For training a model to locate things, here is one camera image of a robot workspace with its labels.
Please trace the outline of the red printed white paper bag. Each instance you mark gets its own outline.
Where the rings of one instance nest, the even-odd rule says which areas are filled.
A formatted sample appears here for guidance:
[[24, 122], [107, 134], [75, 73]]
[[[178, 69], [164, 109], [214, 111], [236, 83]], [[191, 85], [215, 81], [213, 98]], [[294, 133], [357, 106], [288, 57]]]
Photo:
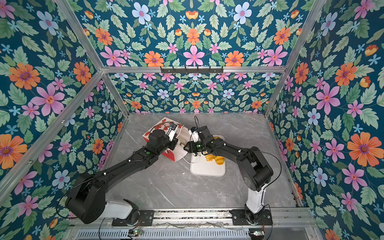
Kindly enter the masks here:
[[142, 137], [161, 155], [173, 162], [187, 155], [184, 146], [190, 140], [189, 130], [182, 124], [164, 117], [147, 130]]

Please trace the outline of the long spiral fake bread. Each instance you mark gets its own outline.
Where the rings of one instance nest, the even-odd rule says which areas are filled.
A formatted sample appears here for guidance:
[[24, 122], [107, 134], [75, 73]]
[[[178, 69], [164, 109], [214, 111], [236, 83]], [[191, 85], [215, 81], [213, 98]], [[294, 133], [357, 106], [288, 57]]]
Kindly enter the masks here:
[[214, 156], [214, 155], [206, 155], [206, 161], [207, 162], [211, 162], [211, 161], [213, 161], [215, 159], [215, 157], [216, 156]]

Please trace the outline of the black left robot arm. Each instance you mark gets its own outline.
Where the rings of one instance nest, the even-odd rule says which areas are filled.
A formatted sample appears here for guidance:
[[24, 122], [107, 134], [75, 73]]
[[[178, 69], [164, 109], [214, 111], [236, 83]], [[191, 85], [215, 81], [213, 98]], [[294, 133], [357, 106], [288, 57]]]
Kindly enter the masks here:
[[69, 192], [65, 207], [84, 224], [100, 218], [113, 218], [134, 225], [139, 219], [139, 208], [133, 202], [107, 201], [106, 193], [129, 176], [155, 163], [167, 149], [174, 150], [178, 139], [176, 131], [154, 130], [149, 141], [126, 160], [95, 174], [83, 173]]

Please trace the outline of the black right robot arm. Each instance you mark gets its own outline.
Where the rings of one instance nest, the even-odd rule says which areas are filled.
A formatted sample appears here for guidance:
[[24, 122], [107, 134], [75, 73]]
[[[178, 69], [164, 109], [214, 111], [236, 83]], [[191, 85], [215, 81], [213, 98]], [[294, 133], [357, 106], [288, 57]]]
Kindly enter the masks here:
[[265, 192], [272, 183], [274, 171], [267, 159], [257, 147], [241, 148], [215, 138], [208, 127], [192, 127], [190, 140], [184, 150], [191, 154], [206, 154], [224, 157], [237, 164], [243, 181], [249, 188], [245, 213], [241, 215], [248, 223], [254, 225], [263, 217], [265, 210]]

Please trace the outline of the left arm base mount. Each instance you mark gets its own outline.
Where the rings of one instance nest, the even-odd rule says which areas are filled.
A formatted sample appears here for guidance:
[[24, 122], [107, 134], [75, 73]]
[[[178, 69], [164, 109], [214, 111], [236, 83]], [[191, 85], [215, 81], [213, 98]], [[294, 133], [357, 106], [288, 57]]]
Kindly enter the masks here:
[[152, 226], [155, 211], [140, 210], [132, 201], [123, 199], [124, 210], [129, 206], [129, 213], [121, 218], [115, 218], [112, 222], [113, 227], [150, 227]]

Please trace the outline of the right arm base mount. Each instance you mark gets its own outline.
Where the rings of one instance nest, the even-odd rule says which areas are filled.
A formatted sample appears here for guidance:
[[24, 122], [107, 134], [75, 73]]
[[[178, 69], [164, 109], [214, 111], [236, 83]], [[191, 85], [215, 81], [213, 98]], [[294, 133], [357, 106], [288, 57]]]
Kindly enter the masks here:
[[254, 214], [248, 207], [244, 209], [229, 210], [232, 215], [234, 226], [272, 226], [273, 219], [270, 205], [262, 207], [262, 209]]

